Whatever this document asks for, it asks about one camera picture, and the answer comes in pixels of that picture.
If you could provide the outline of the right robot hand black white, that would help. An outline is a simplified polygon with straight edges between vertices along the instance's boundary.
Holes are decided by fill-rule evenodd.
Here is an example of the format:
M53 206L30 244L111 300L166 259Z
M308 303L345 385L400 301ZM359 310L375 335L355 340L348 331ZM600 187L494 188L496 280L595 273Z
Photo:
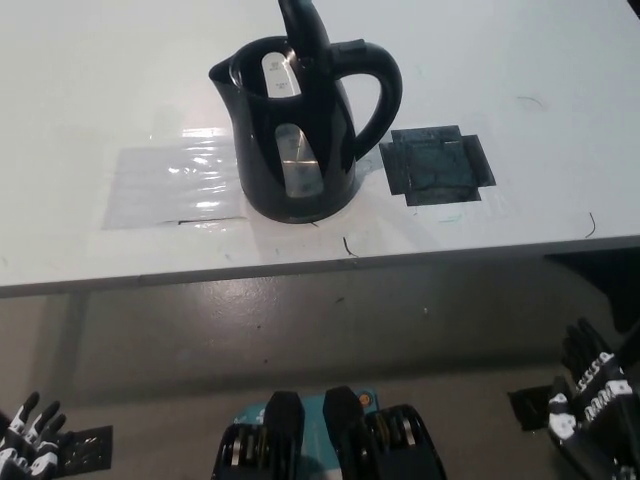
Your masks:
M580 318L566 328L561 363L574 385L557 376L547 404L547 430L584 479L639 477L639 384L627 370L639 363L639 327L612 348Z

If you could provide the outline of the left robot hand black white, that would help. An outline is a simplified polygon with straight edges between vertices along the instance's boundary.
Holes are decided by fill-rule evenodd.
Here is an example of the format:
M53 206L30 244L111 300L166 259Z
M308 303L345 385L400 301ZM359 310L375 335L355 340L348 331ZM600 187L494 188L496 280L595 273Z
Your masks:
M58 400L50 403L33 421L29 418L40 401L32 392L9 418L1 413L1 479L53 479L61 450L72 435L62 432L67 417Z

